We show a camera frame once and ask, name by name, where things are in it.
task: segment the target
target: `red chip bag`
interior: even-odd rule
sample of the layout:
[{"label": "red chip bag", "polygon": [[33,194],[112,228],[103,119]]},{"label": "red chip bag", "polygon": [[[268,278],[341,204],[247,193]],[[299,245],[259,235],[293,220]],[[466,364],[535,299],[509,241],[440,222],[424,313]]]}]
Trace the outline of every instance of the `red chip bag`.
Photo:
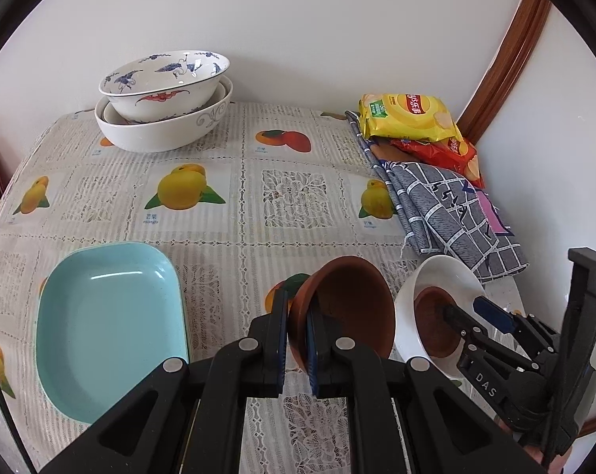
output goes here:
[{"label": "red chip bag", "polygon": [[485,188],[478,168],[476,148],[467,139],[459,141],[454,137],[448,137],[436,143],[393,139],[390,143],[430,166],[449,169],[463,175],[472,185]]}]

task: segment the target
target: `turquoise plastic tray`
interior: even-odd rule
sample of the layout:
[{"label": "turquoise plastic tray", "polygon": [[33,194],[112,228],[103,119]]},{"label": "turquoise plastic tray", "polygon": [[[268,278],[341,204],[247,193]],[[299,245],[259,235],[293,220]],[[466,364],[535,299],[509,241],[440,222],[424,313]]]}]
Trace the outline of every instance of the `turquoise plastic tray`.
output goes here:
[{"label": "turquoise plastic tray", "polygon": [[47,397],[93,423],[162,361],[188,361],[177,273],[144,243],[78,250],[41,294],[36,362]]}]

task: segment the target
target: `chip bag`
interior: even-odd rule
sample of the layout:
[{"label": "chip bag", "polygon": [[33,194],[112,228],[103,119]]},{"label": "chip bag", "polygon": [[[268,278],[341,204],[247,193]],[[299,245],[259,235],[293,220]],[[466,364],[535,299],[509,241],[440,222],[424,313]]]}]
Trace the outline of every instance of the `chip bag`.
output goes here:
[{"label": "chip bag", "polygon": [[364,94],[359,101],[360,128],[365,139],[373,135],[392,139],[462,140],[443,102],[421,94]]},{"label": "chip bag", "polygon": [[430,166],[449,169],[463,175],[472,185],[485,188],[478,168],[476,148],[467,139],[449,137],[436,143],[394,139],[390,143]]}]

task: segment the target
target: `folded cloth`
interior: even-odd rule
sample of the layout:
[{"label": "folded cloth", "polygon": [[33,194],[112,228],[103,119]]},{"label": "folded cloth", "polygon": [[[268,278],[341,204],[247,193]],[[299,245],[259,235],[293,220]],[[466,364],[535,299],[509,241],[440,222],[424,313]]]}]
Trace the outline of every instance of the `folded cloth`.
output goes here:
[{"label": "folded cloth", "polygon": [[378,158],[379,144],[362,138],[357,115],[347,112],[347,119],[366,158],[388,188],[406,232],[405,244],[417,254],[443,253],[458,258],[481,282],[526,269],[522,247],[487,193],[448,169]]}]

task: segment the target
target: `screw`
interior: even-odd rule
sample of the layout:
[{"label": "screw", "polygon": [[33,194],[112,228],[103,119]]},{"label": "screw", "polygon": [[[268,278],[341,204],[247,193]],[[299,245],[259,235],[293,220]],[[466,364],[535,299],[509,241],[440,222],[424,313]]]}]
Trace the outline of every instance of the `screw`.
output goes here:
[{"label": "screw", "polygon": [[430,368],[430,363],[422,356],[415,356],[410,360],[410,367],[418,372],[424,372]]},{"label": "screw", "polygon": [[355,347],[355,341],[350,337],[340,337],[335,341],[339,350],[348,351]]},{"label": "screw", "polygon": [[183,361],[180,358],[169,358],[168,360],[164,360],[162,364],[162,369],[166,372],[177,372],[183,366]]},{"label": "screw", "polygon": [[243,351],[254,351],[258,347],[258,340],[246,337],[239,342],[239,348]]}]

